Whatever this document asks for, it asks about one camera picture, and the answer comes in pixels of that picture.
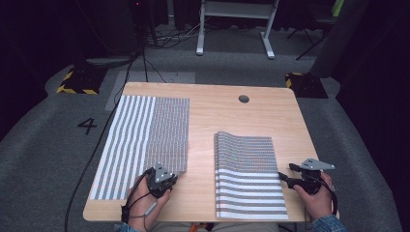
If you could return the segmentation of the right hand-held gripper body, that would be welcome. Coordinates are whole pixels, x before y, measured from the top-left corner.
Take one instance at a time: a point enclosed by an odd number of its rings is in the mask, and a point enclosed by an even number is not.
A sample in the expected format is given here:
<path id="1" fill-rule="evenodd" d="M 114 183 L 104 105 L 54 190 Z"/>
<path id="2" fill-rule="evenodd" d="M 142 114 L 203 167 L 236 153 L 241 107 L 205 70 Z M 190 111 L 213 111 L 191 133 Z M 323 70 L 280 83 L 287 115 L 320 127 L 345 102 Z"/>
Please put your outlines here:
<path id="1" fill-rule="evenodd" d="M 324 170 L 334 170 L 336 168 L 333 164 L 313 158 L 308 158 L 297 165 L 301 167 L 302 188 L 308 194 L 315 194 L 320 190 L 322 186 L 321 182 L 323 181 L 321 173 Z"/>

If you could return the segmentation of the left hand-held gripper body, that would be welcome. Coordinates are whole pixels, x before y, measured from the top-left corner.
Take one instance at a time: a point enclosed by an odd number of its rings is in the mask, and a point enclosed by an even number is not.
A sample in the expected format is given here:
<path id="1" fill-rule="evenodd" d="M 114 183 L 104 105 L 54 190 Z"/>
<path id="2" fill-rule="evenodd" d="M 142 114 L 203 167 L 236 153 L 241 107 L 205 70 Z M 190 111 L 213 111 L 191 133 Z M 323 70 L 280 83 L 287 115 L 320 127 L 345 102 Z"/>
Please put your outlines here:
<path id="1" fill-rule="evenodd" d="M 147 187 L 149 192 L 157 199 L 163 197 L 168 189 L 172 189 L 178 176 L 169 172 L 160 162 L 149 169 Z"/>

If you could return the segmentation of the stack of striped placemats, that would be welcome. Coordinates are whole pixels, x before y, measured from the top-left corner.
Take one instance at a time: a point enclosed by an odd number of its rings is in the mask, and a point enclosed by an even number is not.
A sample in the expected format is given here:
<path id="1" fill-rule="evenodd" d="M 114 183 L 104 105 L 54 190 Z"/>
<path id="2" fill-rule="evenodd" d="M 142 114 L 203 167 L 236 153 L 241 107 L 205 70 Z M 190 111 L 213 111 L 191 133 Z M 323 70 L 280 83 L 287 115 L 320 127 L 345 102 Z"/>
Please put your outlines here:
<path id="1" fill-rule="evenodd" d="M 273 140 L 215 134 L 216 216 L 288 220 Z"/>

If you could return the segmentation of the grey white woven table mat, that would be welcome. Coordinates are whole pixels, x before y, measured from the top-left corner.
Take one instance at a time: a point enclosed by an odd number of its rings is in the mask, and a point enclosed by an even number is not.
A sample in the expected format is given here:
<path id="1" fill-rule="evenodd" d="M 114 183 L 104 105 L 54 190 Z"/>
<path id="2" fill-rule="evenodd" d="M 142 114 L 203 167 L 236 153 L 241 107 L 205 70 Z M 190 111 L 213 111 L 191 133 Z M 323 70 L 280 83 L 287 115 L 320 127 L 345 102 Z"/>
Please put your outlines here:
<path id="1" fill-rule="evenodd" d="M 123 96 L 89 198 L 124 199 L 136 178 L 158 163 L 175 175 L 186 172 L 189 120 L 188 99 Z"/>

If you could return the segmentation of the person's right hand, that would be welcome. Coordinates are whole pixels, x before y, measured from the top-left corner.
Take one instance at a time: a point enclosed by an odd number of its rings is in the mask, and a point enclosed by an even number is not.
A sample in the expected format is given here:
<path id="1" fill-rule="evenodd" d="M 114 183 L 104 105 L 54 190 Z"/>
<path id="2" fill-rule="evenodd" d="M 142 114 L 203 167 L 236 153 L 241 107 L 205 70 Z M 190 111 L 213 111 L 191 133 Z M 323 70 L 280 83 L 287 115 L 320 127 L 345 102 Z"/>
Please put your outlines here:
<path id="1" fill-rule="evenodd" d="M 294 186 L 294 190 L 299 194 L 312 220 L 317 220 L 322 217 L 329 216 L 333 213 L 332 195 L 329 188 L 332 185 L 332 178 L 326 173 L 321 174 L 322 180 L 326 186 L 321 186 L 318 192 L 310 195 L 305 190 L 298 186 Z"/>

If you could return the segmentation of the person's left hand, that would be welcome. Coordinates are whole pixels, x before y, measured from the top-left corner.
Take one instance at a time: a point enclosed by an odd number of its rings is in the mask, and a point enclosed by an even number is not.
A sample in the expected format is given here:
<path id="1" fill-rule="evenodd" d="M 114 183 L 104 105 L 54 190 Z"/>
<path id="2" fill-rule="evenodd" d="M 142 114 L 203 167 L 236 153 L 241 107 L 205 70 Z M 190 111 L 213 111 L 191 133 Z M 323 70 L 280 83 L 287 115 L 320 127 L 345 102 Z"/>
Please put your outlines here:
<path id="1" fill-rule="evenodd" d="M 131 210 L 132 209 L 137 209 L 138 205 L 145 205 L 145 204 L 150 204 L 154 201 L 157 201 L 159 206 L 156 210 L 156 213 L 158 214 L 158 216 L 161 213 L 162 208 L 165 206 L 165 204 L 167 203 L 167 201 L 170 198 L 170 193 L 171 191 L 168 189 L 165 194 L 163 195 L 163 197 L 157 199 L 156 197 L 154 197 L 148 190 L 147 187 L 147 183 L 146 183 L 146 179 L 147 177 L 144 176 L 141 180 L 141 182 L 139 183 L 138 187 L 135 189 L 135 192 L 132 195 L 131 198 Z"/>

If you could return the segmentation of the black yellow striped stand base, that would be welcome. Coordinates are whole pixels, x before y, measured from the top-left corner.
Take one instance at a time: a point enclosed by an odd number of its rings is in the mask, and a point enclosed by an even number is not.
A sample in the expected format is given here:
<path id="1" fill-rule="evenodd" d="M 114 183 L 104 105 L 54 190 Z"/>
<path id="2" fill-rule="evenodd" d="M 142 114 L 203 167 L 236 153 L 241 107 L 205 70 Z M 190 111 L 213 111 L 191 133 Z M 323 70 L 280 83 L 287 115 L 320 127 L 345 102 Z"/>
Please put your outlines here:
<path id="1" fill-rule="evenodd" d="M 79 70 L 71 68 L 63 78 L 57 93 L 98 95 L 107 69 L 90 68 Z"/>
<path id="2" fill-rule="evenodd" d="M 328 95 L 319 78 L 309 73 L 290 72 L 285 75 L 286 87 L 296 98 L 327 99 Z"/>

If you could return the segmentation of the black tripod legs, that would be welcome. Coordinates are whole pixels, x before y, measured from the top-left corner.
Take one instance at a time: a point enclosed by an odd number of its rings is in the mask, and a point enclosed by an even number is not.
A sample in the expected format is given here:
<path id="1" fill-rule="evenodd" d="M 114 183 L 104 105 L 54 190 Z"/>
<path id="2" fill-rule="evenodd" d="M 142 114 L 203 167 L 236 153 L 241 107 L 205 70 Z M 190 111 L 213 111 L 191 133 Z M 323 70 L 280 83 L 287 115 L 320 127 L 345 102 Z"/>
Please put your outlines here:
<path id="1" fill-rule="evenodd" d="M 297 32 L 303 32 L 307 40 L 310 43 L 310 47 L 307 48 L 302 54 L 300 54 L 296 61 L 299 61 L 319 44 L 321 44 L 331 32 L 334 27 L 334 23 L 327 19 L 318 19 L 318 18 L 309 18 L 300 20 L 296 26 L 293 28 L 293 31 L 287 36 L 287 39 L 292 38 Z M 309 32 L 320 31 L 321 37 L 314 41 Z"/>

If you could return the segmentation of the green object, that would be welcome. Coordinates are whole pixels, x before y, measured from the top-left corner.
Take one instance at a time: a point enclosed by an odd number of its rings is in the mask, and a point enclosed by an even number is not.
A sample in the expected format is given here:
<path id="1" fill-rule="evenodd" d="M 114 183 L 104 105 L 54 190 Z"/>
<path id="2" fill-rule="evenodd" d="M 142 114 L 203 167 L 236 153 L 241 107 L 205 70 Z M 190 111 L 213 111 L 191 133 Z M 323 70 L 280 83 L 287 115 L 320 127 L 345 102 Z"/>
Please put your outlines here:
<path id="1" fill-rule="evenodd" d="M 343 6 L 344 0 L 336 0 L 334 5 L 332 6 L 332 16 L 338 17 L 341 8 Z"/>

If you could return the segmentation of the dark computer tower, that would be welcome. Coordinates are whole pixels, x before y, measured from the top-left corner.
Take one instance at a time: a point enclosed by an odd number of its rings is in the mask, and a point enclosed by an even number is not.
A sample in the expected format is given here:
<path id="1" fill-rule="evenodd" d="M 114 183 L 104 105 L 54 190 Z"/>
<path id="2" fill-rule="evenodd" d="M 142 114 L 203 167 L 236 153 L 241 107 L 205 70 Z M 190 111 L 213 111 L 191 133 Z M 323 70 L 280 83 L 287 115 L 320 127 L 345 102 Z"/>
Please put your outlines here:
<path id="1" fill-rule="evenodd" d="M 155 0 L 129 0 L 132 22 L 136 35 L 140 41 L 151 34 L 154 45 L 158 44 L 155 31 L 154 5 Z"/>

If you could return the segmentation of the grey slanted post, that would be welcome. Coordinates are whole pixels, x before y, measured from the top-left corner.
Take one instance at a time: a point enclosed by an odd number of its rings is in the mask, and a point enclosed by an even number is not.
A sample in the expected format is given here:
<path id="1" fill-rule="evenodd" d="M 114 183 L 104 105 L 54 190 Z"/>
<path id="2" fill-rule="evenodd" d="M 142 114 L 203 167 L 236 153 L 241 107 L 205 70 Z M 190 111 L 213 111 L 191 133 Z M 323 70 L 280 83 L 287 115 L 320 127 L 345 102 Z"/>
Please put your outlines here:
<path id="1" fill-rule="evenodd" d="M 353 37 L 370 0 L 344 0 L 337 22 L 309 70 L 316 78 L 330 77 L 345 48 Z"/>

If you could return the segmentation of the white metal desk frame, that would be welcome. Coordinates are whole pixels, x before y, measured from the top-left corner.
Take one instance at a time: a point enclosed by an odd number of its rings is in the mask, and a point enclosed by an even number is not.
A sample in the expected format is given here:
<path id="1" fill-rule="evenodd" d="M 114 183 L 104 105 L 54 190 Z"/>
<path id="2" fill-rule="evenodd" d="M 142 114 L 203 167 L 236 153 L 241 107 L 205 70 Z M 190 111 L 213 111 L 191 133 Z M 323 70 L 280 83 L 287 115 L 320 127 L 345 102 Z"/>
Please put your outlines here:
<path id="1" fill-rule="evenodd" d="M 260 37 L 265 47 L 267 57 L 269 59 L 274 59 L 276 55 L 274 53 L 274 50 L 272 49 L 269 36 L 278 9 L 278 3 L 279 0 L 273 0 L 273 2 L 270 4 L 201 0 L 199 16 L 199 34 L 195 53 L 198 56 L 201 56 L 204 53 L 206 16 L 267 19 L 266 30 L 260 33 Z"/>

